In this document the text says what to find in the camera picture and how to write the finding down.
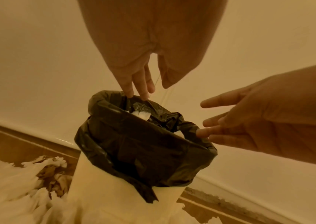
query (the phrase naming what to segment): wall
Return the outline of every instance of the wall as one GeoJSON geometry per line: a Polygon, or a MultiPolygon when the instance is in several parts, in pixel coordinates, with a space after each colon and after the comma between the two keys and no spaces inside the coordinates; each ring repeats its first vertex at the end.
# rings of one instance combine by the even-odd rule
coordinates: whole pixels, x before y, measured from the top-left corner
{"type": "MultiPolygon", "coordinates": [[[[168,92],[158,87],[151,98],[201,125],[228,110],[202,110],[201,100],[314,64],[316,1],[231,0],[202,64],[168,92]]],[[[154,56],[150,67],[158,79],[154,56]]],[[[0,125],[75,148],[88,99],[103,89],[119,86],[74,0],[0,1],[0,125]]],[[[194,188],[218,194],[206,182],[239,196],[226,198],[234,202],[316,223],[316,165],[217,148],[218,157],[194,188]]]]}

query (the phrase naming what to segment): hand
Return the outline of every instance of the hand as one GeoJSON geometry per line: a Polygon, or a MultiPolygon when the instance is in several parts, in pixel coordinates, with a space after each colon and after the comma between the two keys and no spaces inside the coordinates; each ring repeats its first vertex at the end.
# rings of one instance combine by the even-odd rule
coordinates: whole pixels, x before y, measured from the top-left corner
{"type": "Polygon", "coordinates": [[[155,91],[148,68],[158,54],[168,88],[201,62],[226,0],[78,0],[88,31],[127,97],[155,91]]]}
{"type": "Polygon", "coordinates": [[[235,105],[203,122],[201,138],[316,164],[316,66],[275,75],[201,102],[235,105]]]}

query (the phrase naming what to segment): wooden floor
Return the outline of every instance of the wooden floor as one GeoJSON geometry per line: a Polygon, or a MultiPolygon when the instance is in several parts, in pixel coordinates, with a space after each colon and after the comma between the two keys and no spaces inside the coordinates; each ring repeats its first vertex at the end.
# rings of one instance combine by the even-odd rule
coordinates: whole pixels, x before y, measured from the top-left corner
{"type": "MultiPolygon", "coordinates": [[[[20,165],[41,155],[63,157],[68,162],[66,174],[73,175],[80,151],[0,127],[0,160],[20,165]]],[[[178,202],[184,203],[184,210],[200,223],[207,223],[212,217],[219,217],[223,224],[262,223],[218,205],[205,203],[187,193],[183,193],[178,202]]]]}

